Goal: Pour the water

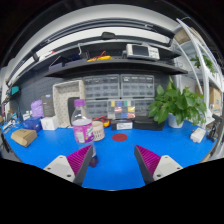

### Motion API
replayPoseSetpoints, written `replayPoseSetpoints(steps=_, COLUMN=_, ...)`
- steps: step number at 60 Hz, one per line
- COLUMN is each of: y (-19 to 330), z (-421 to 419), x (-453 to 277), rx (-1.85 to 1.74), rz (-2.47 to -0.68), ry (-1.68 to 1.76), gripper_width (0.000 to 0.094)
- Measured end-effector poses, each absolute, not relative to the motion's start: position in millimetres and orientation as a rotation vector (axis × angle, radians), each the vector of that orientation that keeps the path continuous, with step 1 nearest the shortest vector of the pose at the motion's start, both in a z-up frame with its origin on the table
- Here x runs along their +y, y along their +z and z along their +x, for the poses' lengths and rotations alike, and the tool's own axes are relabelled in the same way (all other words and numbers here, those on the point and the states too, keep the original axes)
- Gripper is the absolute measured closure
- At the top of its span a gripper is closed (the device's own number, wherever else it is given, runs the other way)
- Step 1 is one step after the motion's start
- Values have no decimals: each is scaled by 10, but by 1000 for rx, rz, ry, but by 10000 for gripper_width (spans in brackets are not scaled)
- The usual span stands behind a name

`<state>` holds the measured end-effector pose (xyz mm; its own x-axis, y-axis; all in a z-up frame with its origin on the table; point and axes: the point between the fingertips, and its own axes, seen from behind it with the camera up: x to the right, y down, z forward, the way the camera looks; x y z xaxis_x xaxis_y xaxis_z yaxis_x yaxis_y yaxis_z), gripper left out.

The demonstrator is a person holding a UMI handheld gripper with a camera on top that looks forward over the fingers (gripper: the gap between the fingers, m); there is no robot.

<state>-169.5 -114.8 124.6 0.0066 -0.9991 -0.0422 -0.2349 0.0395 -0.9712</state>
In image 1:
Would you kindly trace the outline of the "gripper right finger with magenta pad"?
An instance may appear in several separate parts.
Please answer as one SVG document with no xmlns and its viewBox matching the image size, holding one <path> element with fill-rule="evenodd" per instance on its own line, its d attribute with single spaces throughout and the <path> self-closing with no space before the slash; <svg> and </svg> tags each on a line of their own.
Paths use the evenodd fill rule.
<svg viewBox="0 0 224 224">
<path fill-rule="evenodd" d="M 139 145 L 135 146 L 134 155 L 145 184 L 150 184 L 182 169 L 182 166 L 170 156 L 159 156 Z"/>
</svg>

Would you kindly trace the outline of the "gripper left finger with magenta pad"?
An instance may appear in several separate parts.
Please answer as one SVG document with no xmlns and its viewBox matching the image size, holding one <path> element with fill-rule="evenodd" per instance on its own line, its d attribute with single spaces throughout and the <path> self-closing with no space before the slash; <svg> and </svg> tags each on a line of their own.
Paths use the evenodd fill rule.
<svg viewBox="0 0 224 224">
<path fill-rule="evenodd" d="M 91 161 L 92 154 L 93 146 L 88 145 L 69 156 L 59 155 L 50 162 L 44 170 L 81 186 Z"/>
</svg>

